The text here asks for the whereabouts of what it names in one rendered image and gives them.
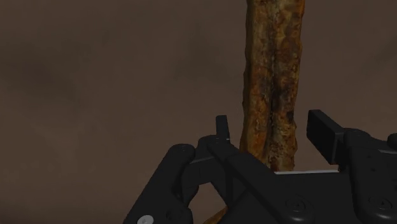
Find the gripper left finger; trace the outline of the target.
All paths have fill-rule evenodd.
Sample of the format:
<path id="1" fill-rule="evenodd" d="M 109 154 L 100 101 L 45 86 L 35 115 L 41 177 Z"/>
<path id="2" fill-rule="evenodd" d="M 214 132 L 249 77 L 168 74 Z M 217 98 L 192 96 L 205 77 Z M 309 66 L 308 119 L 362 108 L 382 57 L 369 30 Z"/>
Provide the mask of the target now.
<path id="1" fill-rule="evenodd" d="M 171 146 L 123 224 L 193 224 L 189 204 L 211 183 L 227 205 L 216 224 L 293 224 L 293 198 L 275 174 L 230 143 L 227 117 L 216 117 L 216 134 L 197 146 Z"/>

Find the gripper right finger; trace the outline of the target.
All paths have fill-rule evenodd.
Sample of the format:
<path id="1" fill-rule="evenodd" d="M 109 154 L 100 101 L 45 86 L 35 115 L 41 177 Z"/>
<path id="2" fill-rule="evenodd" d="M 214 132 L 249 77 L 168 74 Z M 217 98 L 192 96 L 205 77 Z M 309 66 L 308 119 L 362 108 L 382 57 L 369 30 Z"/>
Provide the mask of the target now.
<path id="1" fill-rule="evenodd" d="M 354 212 L 362 224 L 397 224 L 397 190 L 385 141 L 363 130 L 340 126 L 320 109 L 307 117 L 307 139 L 330 165 L 348 168 Z"/>

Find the long brown crusty bread loaf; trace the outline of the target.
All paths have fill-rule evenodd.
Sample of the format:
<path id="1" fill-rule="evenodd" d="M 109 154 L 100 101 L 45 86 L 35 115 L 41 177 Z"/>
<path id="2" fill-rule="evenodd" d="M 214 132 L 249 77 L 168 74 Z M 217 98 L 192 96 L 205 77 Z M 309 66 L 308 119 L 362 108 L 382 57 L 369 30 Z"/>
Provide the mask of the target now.
<path id="1" fill-rule="evenodd" d="M 295 167 L 295 103 L 305 0 L 246 0 L 246 66 L 240 151 L 272 171 Z"/>

